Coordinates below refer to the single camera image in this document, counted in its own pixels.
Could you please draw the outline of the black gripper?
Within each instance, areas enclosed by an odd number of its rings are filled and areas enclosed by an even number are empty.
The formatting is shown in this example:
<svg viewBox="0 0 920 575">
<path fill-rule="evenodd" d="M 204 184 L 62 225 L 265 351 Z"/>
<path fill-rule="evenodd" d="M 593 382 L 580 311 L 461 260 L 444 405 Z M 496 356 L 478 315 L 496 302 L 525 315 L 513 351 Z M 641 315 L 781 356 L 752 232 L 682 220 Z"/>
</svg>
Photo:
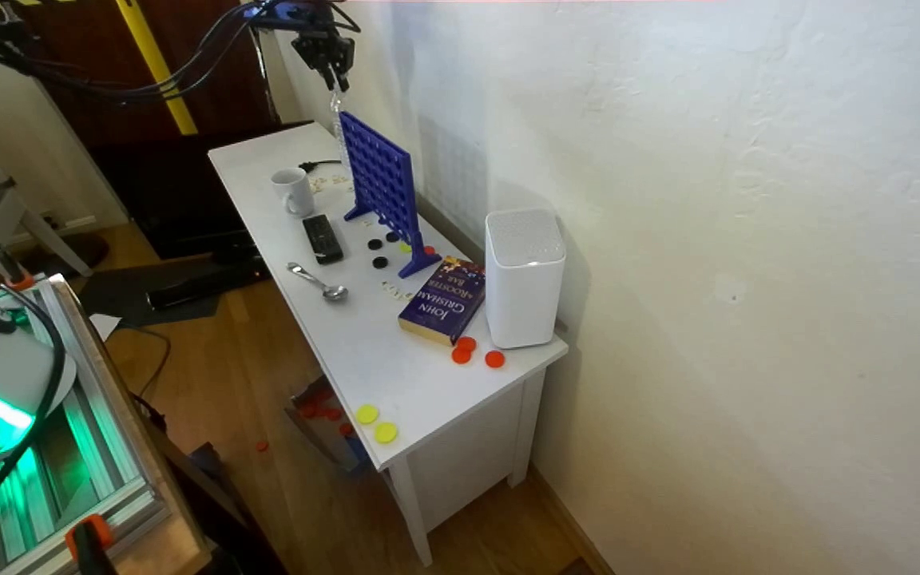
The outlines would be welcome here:
<svg viewBox="0 0 920 575">
<path fill-rule="evenodd" d="M 331 72 L 338 72 L 338 89 L 353 89 L 355 32 L 358 22 L 343 10 L 343 0 L 295 0 L 296 22 L 295 53 L 319 72 L 331 89 Z"/>
</svg>

